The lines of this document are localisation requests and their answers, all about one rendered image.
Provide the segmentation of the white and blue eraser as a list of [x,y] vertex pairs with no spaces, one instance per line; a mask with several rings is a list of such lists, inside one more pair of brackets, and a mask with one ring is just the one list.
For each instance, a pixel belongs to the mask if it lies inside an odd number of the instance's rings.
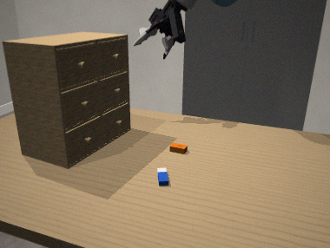
[[157,168],[159,186],[168,186],[168,175],[166,168]]

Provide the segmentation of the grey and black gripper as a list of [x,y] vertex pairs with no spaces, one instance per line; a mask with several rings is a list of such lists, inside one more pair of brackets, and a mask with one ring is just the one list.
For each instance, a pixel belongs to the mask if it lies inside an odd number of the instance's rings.
[[[175,5],[173,3],[175,3]],[[165,59],[166,56],[168,55],[168,52],[171,50],[171,48],[175,44],[175,40],[173,40],[173,36],[172,36],[172,30],[171,30],[169,15],[168,15],[168,12],[172,9],[175,9],[178,12],[181,12],[181,10],[187,11],[188,8],[181,5],[176,0],[168,0],[168,2],[166,3],[166,5],[164,6],[163,9],[158,10],[157,8],[155,8],[154,12],[152,13],[151,17],[149,18],[150,23],[151,24],[153,23],[153,24],[148,29],[146,29],[146,28],[139,29],[140,36],[134,42],[133,46],[141,44],[143,41],[146,41],[150,36],[156,35],[157,31],[160,30],[159,32],[161,34],[162,33],[165,34],[165,37],[162,38],[162,44],[165,48],[163,59]]]

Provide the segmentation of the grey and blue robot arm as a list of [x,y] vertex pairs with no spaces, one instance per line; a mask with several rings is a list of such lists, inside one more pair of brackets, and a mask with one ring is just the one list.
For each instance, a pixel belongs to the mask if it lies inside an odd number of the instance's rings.
[[[184,5],[183,6],[186,8],[192,9],[196,1],[197,0],[178,0],[177,2],[180,3],[181,5],[184,4],[185,6]],[[235,3],[236,1],[237,0],[212,0],[212,2],[223,7],[227,7]],[[175,9],[172,9],[168,12],[168,15],[170,20],[173,40],[179,43],[186,42],[181,13]]]

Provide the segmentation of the dark brown chest of drawers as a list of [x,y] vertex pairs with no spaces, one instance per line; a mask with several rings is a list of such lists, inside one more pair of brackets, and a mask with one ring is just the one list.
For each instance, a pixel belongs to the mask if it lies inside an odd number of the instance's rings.
[[[68,34],[3,41],[3,52],[22,155],[69,169],[130,130],[129,99],[102,112],[100,87],[101,79],[125,71],[129,91],[129,45],[128,35],[98,33],[63,38],[66,35]],[[128,68],[100,77],[97,42],[116,38],[125,38]],[[96,47],[98,78],[61,89],[56,48],[84,43],[94,43]],[[65,129],[61,92],[90,82],[98,84],[100,114]],[[129,106],[129,130],[104,144],[102,114],[126,102]],[[101,119],[102,146],[70,166],[66,132],[97,116]]]

